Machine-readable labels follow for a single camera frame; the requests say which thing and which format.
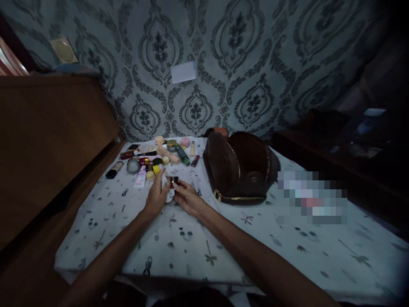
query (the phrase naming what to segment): cosmetic bag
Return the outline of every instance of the cosmetic bag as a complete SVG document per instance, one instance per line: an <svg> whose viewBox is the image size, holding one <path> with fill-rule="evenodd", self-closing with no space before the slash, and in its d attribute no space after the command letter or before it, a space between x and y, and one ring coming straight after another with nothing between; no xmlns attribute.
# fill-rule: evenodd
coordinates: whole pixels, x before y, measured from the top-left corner
<svg viewBox="0 0 409 307"><path fill-rule="evenodd" d="M204 165L214 196L231 205L258 205L265 201L281 170L274 152L257 136L236 132L226 137L205 133Z"/></svg>

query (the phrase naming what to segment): green bottle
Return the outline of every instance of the green bottle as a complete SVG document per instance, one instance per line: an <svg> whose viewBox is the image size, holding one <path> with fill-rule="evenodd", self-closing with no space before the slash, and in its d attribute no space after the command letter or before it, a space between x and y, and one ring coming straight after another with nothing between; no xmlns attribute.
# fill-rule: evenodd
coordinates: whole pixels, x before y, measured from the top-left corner
<svg viewBox="0 0 409 307"><path fill-rule="evenodd" d="M182 149L182 147L180 147L179 145L176 146L176 151L178 152L179 158L180 160L183 161L184 164L186 164L186 166L190 165L190 161L189 158L187 157L187 154L184 152L184 150Z"/></svg>

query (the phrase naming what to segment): wooden furniture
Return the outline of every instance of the wooden furniture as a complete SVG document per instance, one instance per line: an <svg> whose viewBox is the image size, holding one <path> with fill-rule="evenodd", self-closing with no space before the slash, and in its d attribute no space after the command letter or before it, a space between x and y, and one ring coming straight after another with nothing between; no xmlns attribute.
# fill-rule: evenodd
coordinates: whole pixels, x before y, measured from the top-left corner
<svg viewBox="0 0 409 307"><path fill-rule="evenodd" d="M320 180L333 180L331 188L346 189L348 199L363 209L403 231L407 227L402 214L409 203L407 193L364 172L354 157L332 154L311 134L297 129L274 133L272 147L306 170L318 171Z"/></svg>
<svg viewBox="0 0 409 307"><path fill-rule="evenodd" d="M55 253L125 141L92 78L0 77L0 102L0 305L55 306L68 289Z"/></svg>
<svg viewBox="0 0 409 307"><path fill-rule="evenodd" d="M0 77L0 250L87 166L119 128L98 81Z"/></svg>

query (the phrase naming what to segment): printed tablecloth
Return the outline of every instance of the printed tablecloth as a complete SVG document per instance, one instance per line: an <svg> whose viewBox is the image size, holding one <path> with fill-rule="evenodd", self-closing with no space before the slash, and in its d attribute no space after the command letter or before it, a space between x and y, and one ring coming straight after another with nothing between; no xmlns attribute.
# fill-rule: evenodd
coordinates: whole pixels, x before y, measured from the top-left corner
<svg viewBox="0 0 409 307"><path fill-rule="evenodd" d="M343 224L314 225L277 183L263 204L219 203L202 159L207 139L190 139L200 156L197 167L168 164L167 172L191 183L216 211L280 254L336 300L388 305L399 297L407 272L408 243L349 201ZM145 143L154 145L154 141ZM275 153L282 171L304 171ZM118 160L119 156L106 172ZM55 269L69 283L143 209L152 185L146 182L144 188L133 188L136 175L127 173L126 165L112 180L105 177L106 172L81 205L57 251ZM228 292L260 293L222 244L174 202L164 207L143 235L122 272L200 281Z"/></svg>

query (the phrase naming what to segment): wall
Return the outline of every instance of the wall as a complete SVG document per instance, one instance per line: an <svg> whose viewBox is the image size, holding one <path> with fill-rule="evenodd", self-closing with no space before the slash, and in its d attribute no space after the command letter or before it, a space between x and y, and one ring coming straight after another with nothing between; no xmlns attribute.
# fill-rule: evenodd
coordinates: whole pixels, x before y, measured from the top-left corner
<svg viewBox="0 0 409 307"><path fill-rule="evenodd" d="M128 140L201 135L208 127L268 139L311 107L330 108L385 36L369 0L11 0L0 12L40 65L66 36L98 68ZM197 63L173 85L170 67Z"/></svg>

